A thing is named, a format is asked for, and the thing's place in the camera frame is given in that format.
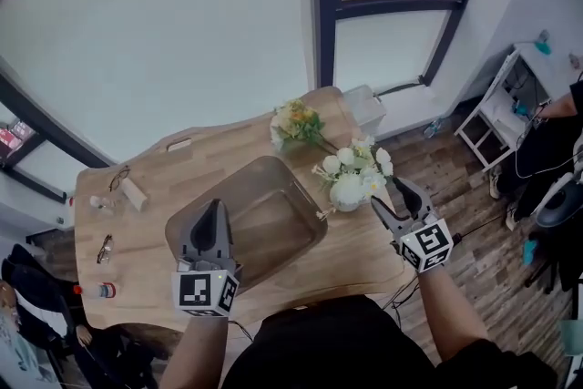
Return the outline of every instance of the wooden floor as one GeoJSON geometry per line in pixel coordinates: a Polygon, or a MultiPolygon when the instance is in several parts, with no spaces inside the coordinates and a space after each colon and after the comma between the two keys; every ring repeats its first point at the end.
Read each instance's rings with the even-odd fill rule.
{"type": "MultiPolygon", "coordinates": [[[[562,292],[559,284],[550,295],[543,293],[541,282],[524,288],[523,283],[532,269],[523,266],[522,248],[532,223],[515,232],[505,227],[505,203],[490,198],[482,166],[461,139],[453,135],[462,118],[456,114],[448,118],[431,139],[424,139],[422,130],[416,129],[387,139],[382,145],[393,157],[395,175],[424,187],[452,234],[464,236],[446,268],[486,322],[492,340],[503,350],[535,353],[557,371],[562,383],[568,358],[561,350],[558,323],[570,316],[571,294],[562,292]]],[[[397,210],[402,210],[402,199],[394,187],[389,190],[397,210]]],[[[51,272],[72,280],[77,277],[71,233],[49,233],[37,237],[36,244],[48,251],[46,267],[51,272]]],[[[413,289],[414,283],[400,299],[413,289]]],[[[381,305],[389,299],[382,295],[373,298],[381,305]]],[[[395,311],[388,308],[387,312],[396,319],[395,311]]],[[[403,331],[434,363],[439,363],[419,292],[399,308],[399,314],[403,331]]],[[[170,354],[179,340],[179,333],[166,329],[141,325],[128,328],[141,338],[164,346],[170,354]]],[[[253,326],[251,334],[257,329],[253,326]]],[[[231,343],[225,370],[248,344],[242,335],[231,343]]],[[[157,378],[165,365],[155,360],[157,378]]],[[[82,384],[82,381],[75,368],[66,369],[66,383],[82,384]]]]}

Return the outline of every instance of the person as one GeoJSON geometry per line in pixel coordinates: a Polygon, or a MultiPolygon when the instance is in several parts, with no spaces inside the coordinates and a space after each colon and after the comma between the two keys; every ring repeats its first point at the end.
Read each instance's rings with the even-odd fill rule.
{"type": "Polygon", "coordinates": [[[74,285],[51,276],[24,247],[15,245],[2,263],[0,305],[31,344],[55,350],[64,340],[91,387],[155,387],[149,370],[153,353],[124,342],[116,328],[93,329],[74,285]]]}
{"type": "Polygon", "coordinates": [[[571,85],[570,93],[537,109],[543,121],[531,128],[517,152],[489,172],[490,196],[500,200],[518,188],[526,188],[518,201],[506,208],[506,226],[515,230],[529,217],[551,185],[573,170],[573,145],[583,129],[583,81],[571,85]]]}
{"type": "MultiPolygon", "coordinates": [[[[343,297],[264,320],[222,387],[556,387],[557,375],[534,354],[502,352],[490,342],[445,268],[422,272],[418,280],[442,359],[436,367],[374,301],[343,297]]],[[[192,318],[160,388],[218,387],[227,326],[227,318],[192,318]]]]}

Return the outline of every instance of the white tabletop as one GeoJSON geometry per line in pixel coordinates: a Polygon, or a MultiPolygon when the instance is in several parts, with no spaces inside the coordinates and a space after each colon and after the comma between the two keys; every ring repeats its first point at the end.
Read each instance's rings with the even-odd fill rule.
{"type": "Polygon", "coordinates": [[[581,70],[574,70],[567,56],[546,56],[532,44],[514,44],[520,56],[530,67],[548,96],[556,101],[569,92],[569,85],[575,83],[581,70]]]}

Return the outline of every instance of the brown plastic tray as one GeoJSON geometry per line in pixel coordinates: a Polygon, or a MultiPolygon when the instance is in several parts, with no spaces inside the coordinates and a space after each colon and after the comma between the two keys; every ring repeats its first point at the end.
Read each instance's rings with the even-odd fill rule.
{"type": "Polygon", "coordinates": [[[264,156],[169,219],[166,240],[175,258],[180,255],[179,233],[185,220],[215,198],[227,206],[231,254],[242,265],[238,294],[300,258],[328,230],[328,222],[316,216],[318,206],[287,166],[273,156],[264,156]]]}

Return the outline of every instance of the black jacket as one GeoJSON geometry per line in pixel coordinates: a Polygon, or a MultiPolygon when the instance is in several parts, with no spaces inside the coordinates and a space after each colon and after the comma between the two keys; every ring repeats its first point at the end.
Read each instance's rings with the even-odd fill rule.
{"type": "MultiPolygon", "coordinates": [[[[2,279],[37,308],[63,314],[67,336],[74,336],[79,324],[87,325],[81,298],[73,293],[74,282],[62,281],[49,274],[21,245],[2,262],[2,279]]],[[[17,305],[21,325],[19,333],[42,349],[60,336],[45,322],[17,305]]]]}

